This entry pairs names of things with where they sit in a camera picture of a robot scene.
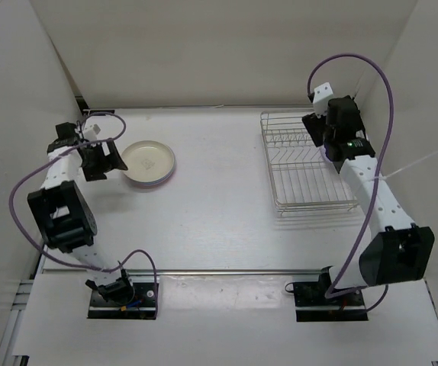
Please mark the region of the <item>pink plastic plate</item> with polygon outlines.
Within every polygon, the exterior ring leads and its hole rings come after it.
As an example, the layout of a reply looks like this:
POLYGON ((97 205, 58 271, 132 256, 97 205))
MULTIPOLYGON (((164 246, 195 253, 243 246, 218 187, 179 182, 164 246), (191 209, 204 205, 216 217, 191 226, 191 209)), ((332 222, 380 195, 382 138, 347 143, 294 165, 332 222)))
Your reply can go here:
POLYGON ((162 187, 163 185, 166 185, 166 184, 167 184, 172 178, 173 178, 173 176, 172 176, 167 182, 165 182, 164 184, 161 184, 161 185, 156 186, 156 187, 148 187, 148 188, 145 188, 145 187, 137 187, 136 185, 132 185, 132 184, 130 184, 130 183, 128 182, 127 179, 126 179, 126 181, 127 181, 127 183, 128 183, 129 186, 134 187, 134 188, 139 188, 139 189, 155 189, 155 188, 162 187))

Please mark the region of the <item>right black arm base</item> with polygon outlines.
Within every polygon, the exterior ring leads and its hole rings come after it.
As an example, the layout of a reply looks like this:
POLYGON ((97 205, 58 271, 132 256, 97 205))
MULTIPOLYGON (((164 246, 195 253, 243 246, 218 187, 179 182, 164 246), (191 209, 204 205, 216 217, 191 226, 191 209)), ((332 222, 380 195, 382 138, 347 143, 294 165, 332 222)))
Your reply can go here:
POLYGON ((368 320, 364 298, 360 291, 327 299, 317 282, 289 282, 284 290, 294 296, 297 323, 368 320))

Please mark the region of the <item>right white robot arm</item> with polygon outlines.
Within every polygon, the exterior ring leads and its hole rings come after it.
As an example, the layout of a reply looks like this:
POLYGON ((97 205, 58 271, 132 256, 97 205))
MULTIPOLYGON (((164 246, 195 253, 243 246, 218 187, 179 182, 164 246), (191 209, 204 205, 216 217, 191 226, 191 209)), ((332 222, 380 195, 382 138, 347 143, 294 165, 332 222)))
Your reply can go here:
POLYGON ((313 107, 302 122, 314 145, 324 148, 326 160, 348 184, 365 216, 346 261, 320 276, 318 297, 334 305, 363 288, 419 281, 435 236, 404 211, 381 175, 382 158, 366 138, 357 104, 349 96, 328 95, 314 100, 313 107))

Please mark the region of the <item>blue plastic plate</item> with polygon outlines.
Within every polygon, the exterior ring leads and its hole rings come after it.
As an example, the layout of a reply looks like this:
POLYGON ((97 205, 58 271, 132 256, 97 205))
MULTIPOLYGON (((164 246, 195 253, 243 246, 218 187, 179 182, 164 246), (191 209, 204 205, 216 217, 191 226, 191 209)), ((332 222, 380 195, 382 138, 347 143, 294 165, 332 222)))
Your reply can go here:
POLYGON ((155 181, 150 181, 150 182, 144 182, 144 181, 138 181, 138 180, 133 180, 129 177, 126 177, 126 179, 128 180, 128 182, 132 185, 136 185, 137 187, 156 187, 159 186, 161 184, 164 184, 165 182, 167 182, 172 176, 174 176, 174 172, 170 172, 168 175, 163 176, 162 178, 155 180, 155 181))

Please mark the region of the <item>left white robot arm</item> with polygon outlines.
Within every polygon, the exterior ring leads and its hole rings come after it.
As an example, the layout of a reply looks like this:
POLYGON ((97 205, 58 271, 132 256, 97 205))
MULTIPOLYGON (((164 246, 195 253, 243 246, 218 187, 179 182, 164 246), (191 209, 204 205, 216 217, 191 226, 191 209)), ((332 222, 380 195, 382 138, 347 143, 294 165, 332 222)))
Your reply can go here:
POLYGON ((133 300, 135 287, 126 270, 106 272, 113 265, 97 250, 97 223, 77 178, 82 172, 87 182, 105 180, 108 172, 125 171, 127 166, 115 143, 107 143, 104 149, 97 141, 100 128, 96 124, 63 123, 56 126, 56 133, 47 148, 52 165, 40 189, 27 196, 43 243, 87 267, 92 278, 86 285, 105 301, 126 305, 133 300))

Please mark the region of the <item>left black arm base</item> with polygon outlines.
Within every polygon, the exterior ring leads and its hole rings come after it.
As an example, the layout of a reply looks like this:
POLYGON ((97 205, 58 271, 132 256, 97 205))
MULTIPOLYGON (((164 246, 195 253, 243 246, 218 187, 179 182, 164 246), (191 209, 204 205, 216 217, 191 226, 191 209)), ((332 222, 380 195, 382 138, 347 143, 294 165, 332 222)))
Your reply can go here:
POLYGON ((156 320, 158 280, 142 281, 129 274, 108 285, 97 285, 87 280, 91 289, 88 319, 156 320))

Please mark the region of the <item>white plastic plate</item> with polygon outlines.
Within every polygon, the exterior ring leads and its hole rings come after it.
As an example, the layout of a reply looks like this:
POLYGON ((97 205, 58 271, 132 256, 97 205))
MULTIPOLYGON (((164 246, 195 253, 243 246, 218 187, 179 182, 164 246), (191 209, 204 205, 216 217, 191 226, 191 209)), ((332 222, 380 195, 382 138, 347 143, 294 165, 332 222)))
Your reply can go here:
POLYGON ((155 181, 176 169, 174 152, 166 144, 153 140, 132 143, 121 157, 128 167, 124 174, 133 180, 155 181))

